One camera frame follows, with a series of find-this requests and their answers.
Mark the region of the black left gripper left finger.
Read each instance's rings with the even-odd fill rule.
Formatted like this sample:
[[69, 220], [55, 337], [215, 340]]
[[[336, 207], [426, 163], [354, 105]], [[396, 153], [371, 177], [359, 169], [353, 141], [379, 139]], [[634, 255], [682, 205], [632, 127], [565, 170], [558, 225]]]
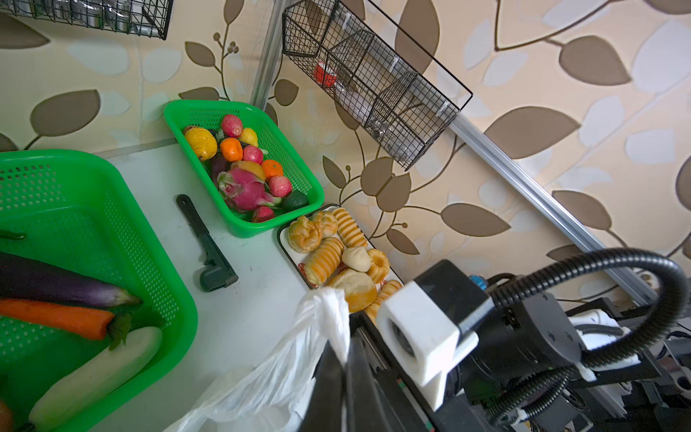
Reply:
[[315, 373], [315, 386], [300, 432], [338, 432], [342, 430], [344, 369], [329, 343]]

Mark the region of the white plastic bag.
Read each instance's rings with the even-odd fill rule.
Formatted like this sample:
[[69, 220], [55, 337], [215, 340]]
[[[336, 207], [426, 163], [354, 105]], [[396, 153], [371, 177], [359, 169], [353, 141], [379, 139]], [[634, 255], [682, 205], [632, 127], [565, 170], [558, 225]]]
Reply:
[[237, 383], [218, 383], [200, 404], [170, 425], [168, 431], [199, 431], [208, 420], [230, 422], [265, 408], [295, 405], [307, 388], [325, 347], [345, 366], [351, 331], [345, 293], [332, 287], [307, 293], [298, 305], [293, 327], [268, 357]]

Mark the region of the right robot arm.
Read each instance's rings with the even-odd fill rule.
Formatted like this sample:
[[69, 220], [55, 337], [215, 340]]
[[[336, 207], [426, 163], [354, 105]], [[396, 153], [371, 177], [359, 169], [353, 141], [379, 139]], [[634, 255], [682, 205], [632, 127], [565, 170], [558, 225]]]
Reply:
[[[550, 293], [572, 279], [621, 267], [648, 271], [660, 282], [658, 301], [634, 330], [579, 324]], [[667, 334], [690, 300], [689, 281], [674, 261], [637, 248], [582, 253], [483, 284], [443, 260], [416, 284], [471, 340], [471, 352], [442, 376], [442, 402], [464, 389], [494, 427], [538, 416], [571, 382], [596, 382], [601, 372], [627, 368]]]

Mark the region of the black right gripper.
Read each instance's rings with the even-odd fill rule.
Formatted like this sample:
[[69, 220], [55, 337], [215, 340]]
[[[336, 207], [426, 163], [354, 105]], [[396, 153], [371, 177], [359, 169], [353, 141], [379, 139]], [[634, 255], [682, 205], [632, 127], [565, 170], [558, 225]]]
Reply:
[[367, 430], [509, 431], [527, 421], [534, 431], [561, 431], [578, 415], [569, 389], [577, 374], [552, 373], [578, 363], [585, 345], [550, 294], [486, 317], [478, 346], [443, 374], [437, 409], [404, 373], [371, 318], [356, 313], [351, 329], [370, 363], [374, 411], [383, 417]]

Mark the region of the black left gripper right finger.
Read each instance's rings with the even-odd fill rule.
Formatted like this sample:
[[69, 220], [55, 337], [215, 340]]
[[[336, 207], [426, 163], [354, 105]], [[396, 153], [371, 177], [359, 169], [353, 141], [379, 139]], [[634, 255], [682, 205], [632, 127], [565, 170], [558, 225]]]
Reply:
[[426, 431], [392, 375], [383, 374], [383, 383], [372, 371], [366, 343], [351, 338], [345, 367], [345, 431]]

